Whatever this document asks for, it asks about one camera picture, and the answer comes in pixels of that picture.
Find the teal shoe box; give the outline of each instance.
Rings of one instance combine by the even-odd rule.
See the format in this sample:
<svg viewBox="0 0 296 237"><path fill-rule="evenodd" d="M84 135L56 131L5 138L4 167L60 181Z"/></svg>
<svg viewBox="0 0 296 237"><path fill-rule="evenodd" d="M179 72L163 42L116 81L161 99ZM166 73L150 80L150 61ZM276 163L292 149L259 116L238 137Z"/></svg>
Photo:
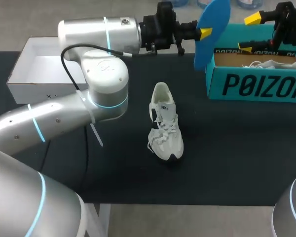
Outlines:
<svg viewBox="0 0 296 237"><path fill-rule="evenodd" d="M243 67L253 61L263 63L270 59L280 63L296 61L296 46L292 45L281 45L278 51L258 51L254 54L238 49L239 42L268 40L272 34L271 24L227 26L206 68L210 99L296 103L296 70Z"/></svg>

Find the black table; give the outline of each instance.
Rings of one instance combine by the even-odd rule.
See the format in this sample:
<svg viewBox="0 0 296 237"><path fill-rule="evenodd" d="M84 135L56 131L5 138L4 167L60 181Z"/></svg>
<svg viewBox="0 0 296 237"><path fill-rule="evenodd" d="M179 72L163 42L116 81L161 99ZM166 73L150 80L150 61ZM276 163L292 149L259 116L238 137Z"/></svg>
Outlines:
<svg viewBox="0 0 296 237"><path fill-rule="evenodd" d="M6 86L18 54L0 52L0 114L20 106ZM193 55L126 64L129 108L96 124L103 148L88 127L86 152L79 128L53 139L48 150L44 143L15 158L96 203L266 206L296 178L296 104L209 100ZM184 139L184 159L175 166L147 149L148 105L159 81L171 89Z"/></svg>

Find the shoelace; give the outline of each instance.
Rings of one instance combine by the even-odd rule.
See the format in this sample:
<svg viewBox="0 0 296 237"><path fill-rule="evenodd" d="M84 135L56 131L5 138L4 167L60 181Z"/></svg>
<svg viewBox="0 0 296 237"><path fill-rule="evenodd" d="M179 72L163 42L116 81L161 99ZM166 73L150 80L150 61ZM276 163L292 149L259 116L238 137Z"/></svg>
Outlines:
<svg viewBox="0 0 296 237"><path fill-rule="evenodd" d="M259 61L254 61L254 62L252 62L252 63L250 64L250 66L243 66L243 65L242 65L242 67L243 67L243 68L263 68L262 66L254 66L254 64L261 64L261 62L259 62Z"/></svg>
<svg viewBox="0 0 296 237"><path fill-rule="evenodd" d="M158 118L155 122L157 122L158 130L155 131L154 135L151 137L151 141L148 141L147 147L151 152L153 153L153 150L149 147L149 144L153 143L153 141L157 141L159 145L161 145L163 142L168 140L170 133L176 133L177 132L177 125L179 121L179 116L176 115L175 118L172 121L165 121L161 122L159 124Z"/></svg>

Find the black cable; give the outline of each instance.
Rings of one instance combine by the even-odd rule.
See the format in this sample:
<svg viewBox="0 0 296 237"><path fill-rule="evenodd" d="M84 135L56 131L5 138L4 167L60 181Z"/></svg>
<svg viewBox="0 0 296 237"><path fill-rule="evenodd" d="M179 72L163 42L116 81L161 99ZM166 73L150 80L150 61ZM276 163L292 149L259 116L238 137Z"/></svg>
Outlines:
<svg viewBox="0 0 296 237"><path fill-rule="evenodd" d="M44 158L43 158L43 161L42 161L42 163L41 163L41 165L40 165L40 168L39 168L39 170L38 170L39 173L42 173L42 171L43 171L44 164L45 164L46 157L47 157L48 150L49 150L49 146L50 146L50 142L51 142L51 140L49 140L49 141L47 142L47 147L46 147L46 150L45 150Z"/></svg>
<svg viewBox="0 0 296 237"><path fill-rule="evenodd" d="M86 178L87 178L87 173L88 173L88 167L89 167L89 144L88 144L88 130L87 130L87 126L84 127L84 140L85 140L85 153L86 153L86 159L85 159L85 171L83 174L83 177L81 179L81 183L78 189L78 194L81 193L82 191L82 187L83 187L83 183L85 182Z"/></svg>
<svg viewBox="0 0 296 237"><path fill-rule="evenodd" d="M67 75L69 76L70 80L72 81L72 83L74 84L76 90L80 90L79 89L79 86L77 85L77 83L75 82L74 78L71 76L66 64L65 64L65 59L64 59L64 56L65 56L65 53L70 50L70 49L73 49L73 48L78 48L78 47L89 47L89 48L96 48L96 49L100 49L100 50L103 50L103 51L106 51L106 52L109 52L109 53L112 53L112 54L115 54L115 55L118 55L118 56L123 56L124 53L123 52L120 52L120 51L116 51L116 50L112 50L112 49L108 49L108 48L104 48L104 47L101 47L101 46L97 46L97 45L94 45L94 44L89 44L89 43L77 43L77 44L73 44L73 45L70 45L68 47L66 47L62 52L61 52L61 55L60 55L60 59L61 59L61 63L67 73Z"/></svg>

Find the white box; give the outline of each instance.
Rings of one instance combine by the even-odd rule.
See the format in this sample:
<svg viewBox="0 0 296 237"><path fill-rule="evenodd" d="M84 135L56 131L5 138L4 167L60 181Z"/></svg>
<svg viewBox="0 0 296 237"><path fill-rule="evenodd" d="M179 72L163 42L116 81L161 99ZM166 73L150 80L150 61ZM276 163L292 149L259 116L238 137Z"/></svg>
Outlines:
<svg viewBox="0 0 296 237"><path fill-rule="evenodd" d="M57 37L29 38L7 85L17 104L33 104L75 92L60 60ZM81 90L88 88L78 63L65 61Z"/></svg>

